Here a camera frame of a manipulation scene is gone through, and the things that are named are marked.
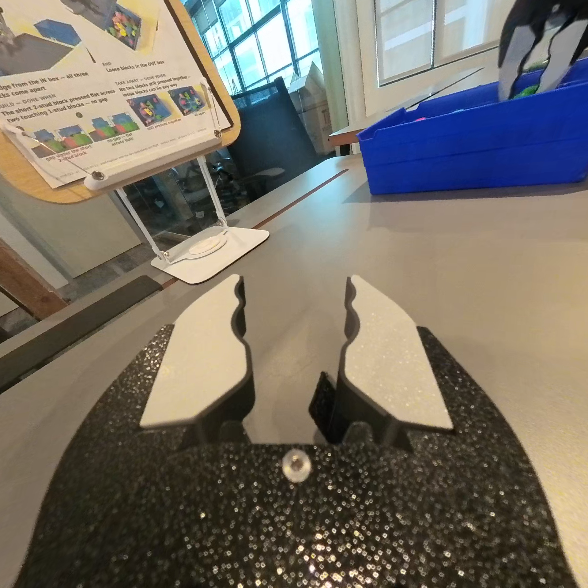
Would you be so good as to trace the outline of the black mesh office chair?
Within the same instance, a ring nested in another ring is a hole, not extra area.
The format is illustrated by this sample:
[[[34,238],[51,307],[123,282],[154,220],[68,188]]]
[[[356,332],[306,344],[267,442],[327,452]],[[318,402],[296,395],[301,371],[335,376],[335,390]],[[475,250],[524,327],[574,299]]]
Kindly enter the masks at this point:
[[[283,78],[232,100],[240,133],[228,151],[250,202],[321,163]]]

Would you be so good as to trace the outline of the blue plastic bin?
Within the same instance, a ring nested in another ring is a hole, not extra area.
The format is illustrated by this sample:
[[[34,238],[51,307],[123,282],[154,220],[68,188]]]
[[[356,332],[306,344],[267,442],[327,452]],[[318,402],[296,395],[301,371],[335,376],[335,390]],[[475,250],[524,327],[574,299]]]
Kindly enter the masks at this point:
[[[554,90],[497,99],[497,83],[404,108],[357,134],[371,194],[527,187],[587,176],[587,58]]]

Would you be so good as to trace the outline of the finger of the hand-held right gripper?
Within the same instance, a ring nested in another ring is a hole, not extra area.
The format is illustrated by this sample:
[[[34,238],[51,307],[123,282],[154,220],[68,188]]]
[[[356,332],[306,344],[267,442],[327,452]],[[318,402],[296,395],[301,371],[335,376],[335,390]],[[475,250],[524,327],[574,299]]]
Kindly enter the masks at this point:
[[[587,7],[566,7],[567,19],[552,38],[548,64],[541,75],[538,93],[557,88],[587,48]]]
[[[511,98],[515,82],[536,43],[533,27],[505,24],[500,37],[498,58],[498,100]]]

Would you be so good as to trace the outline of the instruction sheet on stand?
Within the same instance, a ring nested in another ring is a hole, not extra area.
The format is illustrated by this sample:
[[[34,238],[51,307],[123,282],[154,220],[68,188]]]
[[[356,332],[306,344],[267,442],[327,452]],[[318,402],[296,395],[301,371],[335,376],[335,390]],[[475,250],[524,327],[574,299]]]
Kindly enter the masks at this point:
[[[83,180],[59,189],[50,188],[15,146],[1,137],[1,178],[11,188],[24,195],[34,197],[41,201],[59,204],[83,202],[102,193],[115,192],[150,243],[156,255],[151,264],[172,277],[187,284],[196,285],[213,278],[225,268],[260,246],[268,239],[269,232],[260,229],[231,227],[224,215],[217,190],[214,187],[205,161],[205,156],[218,149],[227,148],[236,141],[240,132],[240,118],[232,98],[227,92],[217,68],[185,6],[181,1],[173,1],[173,4],[175,10],[179,12],[183,26],[188,28],[187,33],[190,34],[192,42],[196,49],[199,50],[202,63],[208,73],[211,74],[212,80],[223,84],[217,91],[221,99],[226,103],[229,116],[233,121],[233,127],[224,131],[221,145],[215,149],[208,149],[198,155],[194,155],[191,158],[180,160],[173,166],[158,168],[151,175],[133,178],[115,187],[106,187],[98,191],[91,191],[85,187]],[[217,223],[215,226],[211,226],[201,233],[186,239],[169,251],[162,251],[133,209],[123,188],[136,181],[149,178],[193,160],[198,162],[200,171],[202,172],[203,179],[217,213]]]

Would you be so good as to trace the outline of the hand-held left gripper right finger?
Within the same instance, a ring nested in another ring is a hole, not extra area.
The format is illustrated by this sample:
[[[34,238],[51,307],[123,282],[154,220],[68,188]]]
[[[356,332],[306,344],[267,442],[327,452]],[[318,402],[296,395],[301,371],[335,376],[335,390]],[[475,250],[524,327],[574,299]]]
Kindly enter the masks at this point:
[[[347,278],[346,340],[336,383],[337,415],[374,432],[451,432],[452,419],[416,322],[359,275]]]

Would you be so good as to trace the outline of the printed instruction sheet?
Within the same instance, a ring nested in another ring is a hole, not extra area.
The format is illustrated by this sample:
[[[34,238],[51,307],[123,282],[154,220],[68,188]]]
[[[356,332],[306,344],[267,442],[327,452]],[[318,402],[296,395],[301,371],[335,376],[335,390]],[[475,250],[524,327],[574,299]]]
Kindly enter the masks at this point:
[[[98,191],[222,143],[226,103],[172,1],[1,1],[1,136]]]

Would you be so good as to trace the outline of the cardboard box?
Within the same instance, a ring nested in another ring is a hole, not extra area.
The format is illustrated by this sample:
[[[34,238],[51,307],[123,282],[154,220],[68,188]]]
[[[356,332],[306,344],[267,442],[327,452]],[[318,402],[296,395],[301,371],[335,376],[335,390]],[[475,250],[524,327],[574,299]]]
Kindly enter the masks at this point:
[[[334,152],[336,147],[329,142],[333,129],[325,81],[314,62],[306,75],[290,83],[288,93],[317,154]]]

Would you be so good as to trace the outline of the wooden beam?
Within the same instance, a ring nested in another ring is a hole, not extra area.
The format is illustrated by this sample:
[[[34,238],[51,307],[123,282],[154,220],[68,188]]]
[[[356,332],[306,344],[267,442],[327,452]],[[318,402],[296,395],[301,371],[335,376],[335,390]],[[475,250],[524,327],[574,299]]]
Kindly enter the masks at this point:
[[[68,302],[3,239],[1,292],[39,321],[68,306]]]

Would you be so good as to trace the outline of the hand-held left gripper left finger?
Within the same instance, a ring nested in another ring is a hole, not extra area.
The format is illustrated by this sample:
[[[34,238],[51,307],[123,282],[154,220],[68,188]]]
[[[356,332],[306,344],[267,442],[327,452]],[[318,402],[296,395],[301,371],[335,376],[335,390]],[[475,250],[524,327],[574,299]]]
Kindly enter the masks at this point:
[[[218,408],[242,420],[254,404],[251,350],[245,341],[245,281],[229,275],[175,320],[140,427],[202,422]]]

